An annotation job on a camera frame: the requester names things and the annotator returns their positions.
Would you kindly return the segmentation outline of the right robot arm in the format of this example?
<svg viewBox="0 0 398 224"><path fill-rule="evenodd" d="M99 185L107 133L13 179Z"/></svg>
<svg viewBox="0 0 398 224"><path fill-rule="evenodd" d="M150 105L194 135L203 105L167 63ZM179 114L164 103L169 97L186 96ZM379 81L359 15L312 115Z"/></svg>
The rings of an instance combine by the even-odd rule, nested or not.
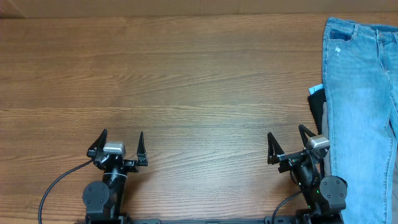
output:
<svg viewBox="0 0 398 224"><path fill-rule="evenodd" d="M271 223L282 219L277 212L288 201L303 195L307 208L287 217L286 223L343 223L341 211L346 208L348 184L341 177L321 173L317 167L329 152L330 142L324 135L316 135L304 125L298 127L303 142L299 152L286 154L274 135L267 133L267 163L277 164L280 173L288 172L299 191L283 200L275 208Z"/></svg>

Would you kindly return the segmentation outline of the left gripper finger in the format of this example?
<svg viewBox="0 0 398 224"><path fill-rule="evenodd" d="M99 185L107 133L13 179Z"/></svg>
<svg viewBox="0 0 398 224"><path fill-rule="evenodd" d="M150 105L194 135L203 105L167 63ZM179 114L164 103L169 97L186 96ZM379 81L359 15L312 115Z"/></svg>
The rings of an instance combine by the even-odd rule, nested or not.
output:
<svg viewBox="0 0 398 224"><path fill-rule="evenodd" d="M144 133L140 133L139 143L137 147L137 163L139 166L148 166L147 153L144 145Z"/></svg>
<svg viewBox="0 0 398 224"><path fill-rule="evenodd" d="M103 129L100 136L96 139L96 141L88 148L86 156L87 157L96 157L96 155L103 151L104 145L106 144L106 139L108 135L108 130Z"/></svg>

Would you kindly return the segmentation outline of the light blue denim jeans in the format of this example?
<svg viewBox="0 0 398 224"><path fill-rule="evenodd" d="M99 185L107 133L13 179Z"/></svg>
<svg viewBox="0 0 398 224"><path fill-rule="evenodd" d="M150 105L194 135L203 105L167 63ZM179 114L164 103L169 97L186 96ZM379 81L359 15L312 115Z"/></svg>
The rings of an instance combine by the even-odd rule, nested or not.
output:
<svg viewBox="0 0 398 224"><path fill-rule="evenodd" d="M345 223L391 223L397 28L331 17L323 36L329 167L348 184Z"/></svg>

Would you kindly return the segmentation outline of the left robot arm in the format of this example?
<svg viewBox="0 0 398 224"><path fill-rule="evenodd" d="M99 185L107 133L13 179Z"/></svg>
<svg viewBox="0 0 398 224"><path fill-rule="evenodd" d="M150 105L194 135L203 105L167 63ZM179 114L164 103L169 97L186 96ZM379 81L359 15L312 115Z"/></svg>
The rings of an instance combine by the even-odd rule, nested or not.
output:
<svg viewBox="0 0 398 224"><path fill-rule="evenodd" d="M127 175L139 172L147 166L144 134L140 133L137 159L126 159L123 142L107 142L108 131L103 130L98 139L88 148L86 155L103 171L101 181L88 184L82 195L86 206L86 223L132 223L131 217L121 211Z"/></svg>

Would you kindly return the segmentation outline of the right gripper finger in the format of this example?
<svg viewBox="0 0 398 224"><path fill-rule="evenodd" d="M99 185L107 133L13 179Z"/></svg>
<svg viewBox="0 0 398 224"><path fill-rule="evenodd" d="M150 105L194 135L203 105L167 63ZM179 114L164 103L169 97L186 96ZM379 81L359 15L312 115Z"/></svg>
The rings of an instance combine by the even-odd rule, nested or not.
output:
<svg viewBox="0 0 398 224"><path fill-rule="evenodd" d="M268 151L267 151L267 163L278 164L281 161L281 157L285 156L285 152L277 142L274 135L269 132L267 133L268 140Z"/></svg>
<svg viewBox="0 0 398 224"><path fill-rule="evenodd" d="M316 136L315 133L311 132L307 127L305 127L303 124L300 124L298 126L298 130L303 142L303 145L306 146L308 143L308 139Z"/></svg>

